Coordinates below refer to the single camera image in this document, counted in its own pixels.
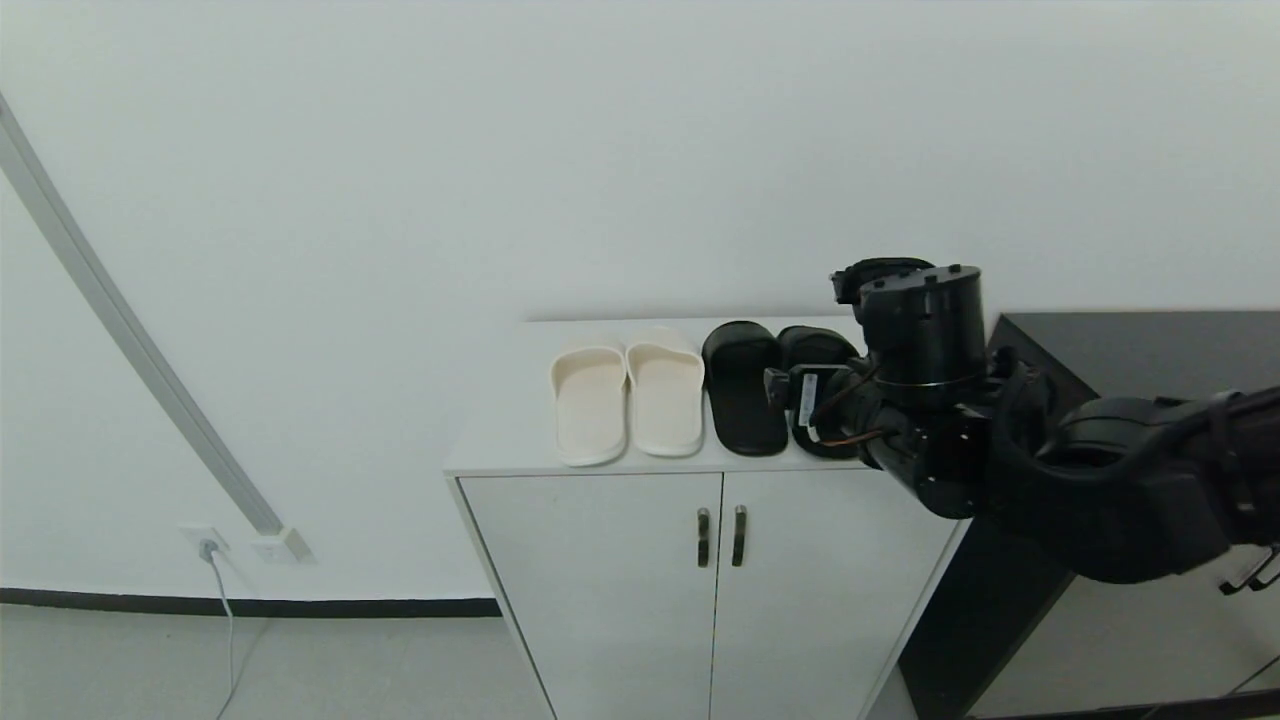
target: plug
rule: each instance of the plug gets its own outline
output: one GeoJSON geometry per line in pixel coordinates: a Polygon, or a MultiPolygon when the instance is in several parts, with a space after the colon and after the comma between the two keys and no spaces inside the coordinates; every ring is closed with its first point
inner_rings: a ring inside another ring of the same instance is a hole
{"type": "Polygon", "coordinates": [[[210,565],[214,564],[214,551],[218,550],[218,543],[211,539],[200,541],[200,559],[210,565]]]}

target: black table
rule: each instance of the black table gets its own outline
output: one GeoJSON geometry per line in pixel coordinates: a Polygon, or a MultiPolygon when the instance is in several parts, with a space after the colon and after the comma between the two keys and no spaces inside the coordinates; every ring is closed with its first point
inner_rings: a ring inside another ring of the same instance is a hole
{"type": "MultiPolygon", "coordinates": [[[[1009,314],[989,345],[1012,346],[1048,373],[1059,388],[1060,414],[1100,396],[1202,397],[1280,384],[1276,311],[1009,314]]],[[[900,661],[920,720],[963,717],[979,705],[1074,582],[1089,580],[1076,579],[1034,543],[974,520],[900,661]]],[[[1234,660],[1249,665],[1267,651],[1234,660]]],[[[1280,693],[1262,694],[1280,712],[1280,693]]],[[[1149,707],[1112,716],[1137,719],[1149,707]]],[[[1208,712],[1231,716],[1221,703],[1208,712]]]]}

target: baseboard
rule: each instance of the baseboard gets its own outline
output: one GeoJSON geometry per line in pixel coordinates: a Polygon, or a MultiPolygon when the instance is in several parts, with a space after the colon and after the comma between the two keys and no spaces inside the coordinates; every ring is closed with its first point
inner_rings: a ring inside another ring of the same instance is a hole
{"type": "MultiPolygon", "coordinates": [[[[154,615],[223,615],[216,597],[168,597],[0,588],[0,603],[148,612],[154,615]]],[[[462,600],[232,600],[232,612],[242,618],[500,618],[498,601],[462,600]]]]}

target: cable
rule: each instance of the cable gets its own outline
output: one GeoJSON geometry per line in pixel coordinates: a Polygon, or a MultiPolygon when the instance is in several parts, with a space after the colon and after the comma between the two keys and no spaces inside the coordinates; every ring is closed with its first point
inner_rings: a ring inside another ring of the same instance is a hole
{"type": "MultiPolygon", "coordinates": [[[[1263,665],[1262,667],[1258,667],[1257,673],[1254,673],[1254,674],[1249,675],[1248,678],[1245,678],[1244,682],[1242,682],[1239,685],[1235,685],[1234,688],[1231,688],[1230,692],[1228,692],[1222,697],[1231,697],[1233,694],[1240,692],[1244,688],[1244,685],[1248,685],[1249,683],[1252,683],[1253,680],[1256,680],[1258,678],[1258,675],[1261,675],[1261,674],[1266,673],[1267,670],[1270,670],[1271,666],[1274,666],[1276,662],[1280,662],[1280,655],[1272,657],[1271,661],[1267,662],[1266,665],[1263,665]]],[[[1156,707],[1152,707],[1146,715],[1143,715],[1138,720],[1151,720],[1151,717],[1155,716],[1157,712],[1160,712],[1160,710],[1162,707],[1165,707],[1165,705],[1157,705],[1156,707]]]]}
{"type": "Polygon", "coordinates": [[[873,441],[878,437],[884,437],[883,428],[870,429],[860,436],[846,437],[844,439],[832,439],[822,443],[823,447],[842,447],[846,445],[861,445],[864,442],[873,441]]]}
{"type": "Polygon", "coordinates": [[[828,410],[831,410],[832,407],[835,407],[840,402],[841,398],[844,398],[846,395],[849,395],[849,393],[854,392],[855,389],[858,389],[859,387],[861,387],[867,380],[874,378],[876,373],[878,373],[878,372],[879,372],[879,365],[872,365],[872,368],[869,370],[867,370],[865,375],[861,375],[861,377],[858,378],[858,382],[850,383],[850,384],[845,386],[844,388],[840,389],[840,392],[837,392],[836,395],[828,397],[826,402],[823,402],[822,405],[819,405],[818,409],[814,410],[812,415],[809,415],[809,421],[813,423],[819,416],[822,416],[823,414],[826,414],[828,410]]]}
{"type": "Polygon", "coordinates": [[[1235,694],[1235,693],[1240,692],[1240,688],[1243,688],[1244,685],[1252,683],[1258,675],[1261,675],[1261,674],[1266,673],[1267,670],[1270,670],[1271,666],[1275,665],[1276,662],[1280,662],[1280,655],[1272,657],[1271,662],[1267,662],[1266,665],[1263,665],[1262,667],[1260,667],[1257,673],[1254,673],[1254,674],[1249,675],[1248,678],[1245,678],[1243,683],[1240,683],[1239,685],[1235,685],[1234,688],[1231,688],[1231,692],[1229,692],[1226,694],[1235,694]]]}
{"type": "Polygon", "coordinates": [[[214,716],[214,720],[221,720],[232,698],[236,697],[239,682],[236,678],[236,615],[232,614],[232,606],[227,601],[227,588],[223,585],[223,574],[218,570],[218,564],[214,562],[214,552],[219,552],[218,543],[207,539],[200,543],[200,557],[214,569],[214,579],[218,580],[218,597],[223,601],[223,610],[227,612],[227,700],[223,701],[218,715],[214,716]]]}

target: label sticker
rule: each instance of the label sticker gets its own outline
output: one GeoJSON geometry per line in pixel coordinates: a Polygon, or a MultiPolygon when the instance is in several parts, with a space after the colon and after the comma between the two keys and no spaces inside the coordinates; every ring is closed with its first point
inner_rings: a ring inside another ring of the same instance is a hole
{"type": "Polygon", "coordinates": [[[818,398],[818,375],[805,373],[804,387],[800,388],[800,420],[801,428],[809,427],[809,416],[813,415],[813,402],[818,398]]]}

